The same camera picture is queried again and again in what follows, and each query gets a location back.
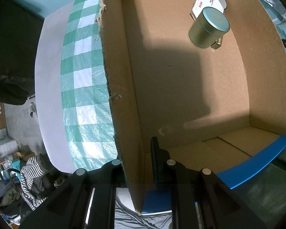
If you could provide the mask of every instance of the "canister lid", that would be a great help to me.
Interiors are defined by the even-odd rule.
[[[230,30],[228,19],[213,7],[205,7],[197,19],[205,30],[215,36],[221,37]]]

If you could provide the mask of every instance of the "white label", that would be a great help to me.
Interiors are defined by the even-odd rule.
[[[213,7],[223,13],[223,6],[219,2],[219,0],[196,0],[192,9],[196,18],[199,16],[202,9],[205,7]]]

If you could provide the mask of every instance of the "silver screw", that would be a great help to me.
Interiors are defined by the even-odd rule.
[[[167,163],[168,165],[175,165],[175,164],[176,164],[176,161],[175,161],[175,160],[172,160],[172,159],[169,159],[169,160],[166,161],[166,163]]]
[[[121,161],[118,160],[118,159],[115,159],[115,160],[112,160],[111,163],[112,163],[113,165],[119,165],[119,164],[121,163]]]
[[[78,169],[78,170],[76,171],[76,174],[77,174],[78,176],[82,176],[84,173],[85,173],[85,169]]]
[[[205,174],[205,175],[210,175],[212,173],[212,171],[210,169],[208,169],[208,168],[204,168],[202,170],[202,173]]]

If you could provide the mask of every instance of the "slipper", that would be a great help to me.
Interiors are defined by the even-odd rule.
[[[39,125],[38,117],[37,117],[37,109],[33,102],[31,102],[31,106],[29,108],[29,114],[33,118],[33,120],[36,122],[36,124]]]

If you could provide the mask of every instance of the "checkered tablecloth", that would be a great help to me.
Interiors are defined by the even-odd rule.
[[[74,2],[63,42],[61,94],[69,150],[76,168],[116,159],[101,39],[100,0]]]

